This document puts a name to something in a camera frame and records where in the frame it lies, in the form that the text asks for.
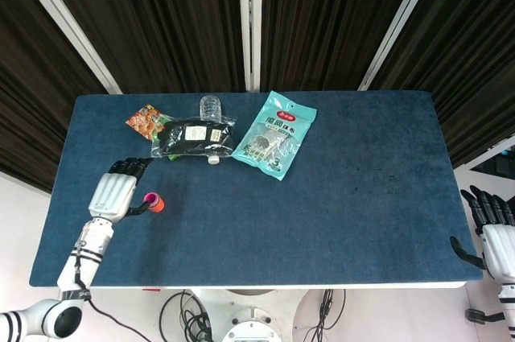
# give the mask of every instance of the white robotic arm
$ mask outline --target white robotic arm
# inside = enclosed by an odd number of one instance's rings
[[[485,315],[469,308],[465,315],[476,323],[506,319],[510,335],[515,339],[515,218],[508,204],[499,196],[491,196],[474,186],[471,186],[471,191],[474,196],[464,190],[461,194],[472,210],[484,258],[467,253],[455,237],[451,237],[451,246],[462,260],[487,270],[496,282],[502,284],[498,297],[503,312]]]
[[[86,223],[57,281],[61,300],[45,299],[22,311],[0,314],[0,342],[21,342],[25,336],[66,338],[80,325],[82,305],[113,236],[113,224],[143,213],[150,205],[129,208],[134,189],[152,159],[116,162],[97,185]]]

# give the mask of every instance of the dark curtain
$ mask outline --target dark curtain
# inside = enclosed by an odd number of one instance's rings
[[[240,0],[64,0],[124,93],[245,91]]]
[[[402,0],[263,0],[262,91],[356,90]]]
[[[0,1],[0,171],[50,192],[76,97],[105,90],[38,0]]]
[[[515,132],[515,0],[420,0],[370,89],[433,94],[466,163]]]

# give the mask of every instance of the blue table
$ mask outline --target blue table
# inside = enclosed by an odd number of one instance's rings
[[[73,112],[31,274],[56,279],[90,220],[89,201],[109,166],[147,157],[150,143],[124,124],[151,103],[198,114],[203,94],[90,95]],[[481,272],[452,252],[473,249],[428,93],[297,92],[318,110],[283,181],[234,159],[154,161],[132,205],[156,191],[164,213],[128,217],[95,286],[314,286],[463,282]],[[219,94],[241,140],[267,94]]]

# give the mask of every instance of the clear plastic bottle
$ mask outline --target clear plastic bottle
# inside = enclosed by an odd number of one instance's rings
[[[222,106],[220,99],[214,95],[206,95],[200,100],[200,119],[204,121],[222,122]],[[217,155],[210,155],[208,162],[211,165],[217,165],[220,162],[220,157]]]

